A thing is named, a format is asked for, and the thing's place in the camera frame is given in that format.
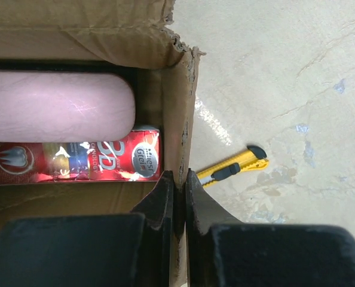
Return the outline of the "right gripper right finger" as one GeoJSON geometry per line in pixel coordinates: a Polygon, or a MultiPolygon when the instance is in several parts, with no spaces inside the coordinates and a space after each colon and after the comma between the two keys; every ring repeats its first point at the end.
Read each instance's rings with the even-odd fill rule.
{"type": "Polygon", "coordinates": [[[189,171],[189,286],[355,286],[355,238],[333,225],[247,224],[189,171]]]}

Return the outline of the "yellow utility knife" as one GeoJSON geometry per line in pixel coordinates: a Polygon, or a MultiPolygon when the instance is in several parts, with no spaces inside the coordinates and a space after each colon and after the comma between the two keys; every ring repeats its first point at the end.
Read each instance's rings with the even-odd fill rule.
{"type": "Polygon", "coordinates": [[[248,145],[244,151],[197,173],[202,186],[208,187],[241,172],[266,169],[266,152],[259,146],[248,145]]]}

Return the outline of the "taped cardboard express box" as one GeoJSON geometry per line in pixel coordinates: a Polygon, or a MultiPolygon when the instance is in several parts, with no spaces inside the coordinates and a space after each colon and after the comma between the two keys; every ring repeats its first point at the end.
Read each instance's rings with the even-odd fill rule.
{"type": "Polygon", "coordinates": [[[200,51],[173,1],[0,1],[0,286],[180,286],[200,51]]]}

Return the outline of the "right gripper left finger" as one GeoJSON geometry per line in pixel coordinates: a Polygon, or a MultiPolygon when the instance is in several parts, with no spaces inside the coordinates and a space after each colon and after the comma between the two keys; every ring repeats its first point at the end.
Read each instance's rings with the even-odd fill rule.
{"type": "Polygon", "coordinates": [[[24,218],[0,232],[0,286],[168,286],[174,179],[123,215],[24,218]]]}

